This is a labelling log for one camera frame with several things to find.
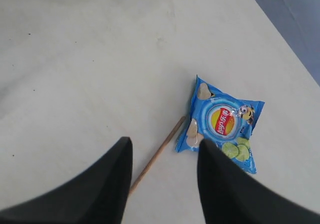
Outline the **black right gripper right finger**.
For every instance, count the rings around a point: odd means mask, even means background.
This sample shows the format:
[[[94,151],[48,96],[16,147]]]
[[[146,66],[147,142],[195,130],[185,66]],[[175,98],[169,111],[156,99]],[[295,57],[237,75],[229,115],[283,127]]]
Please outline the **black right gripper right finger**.
[[[320,215],[247,175],[209,139],[197,159],[197,185],[207,224],[318,224]]]

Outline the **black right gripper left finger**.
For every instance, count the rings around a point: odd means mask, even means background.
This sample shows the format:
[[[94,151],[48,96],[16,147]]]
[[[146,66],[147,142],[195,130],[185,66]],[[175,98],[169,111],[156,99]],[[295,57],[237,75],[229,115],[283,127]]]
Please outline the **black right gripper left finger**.
[[[133,144],[121,137],[88,169],[41,196],[0,211],[2,224],[120,224],[132,181]]]

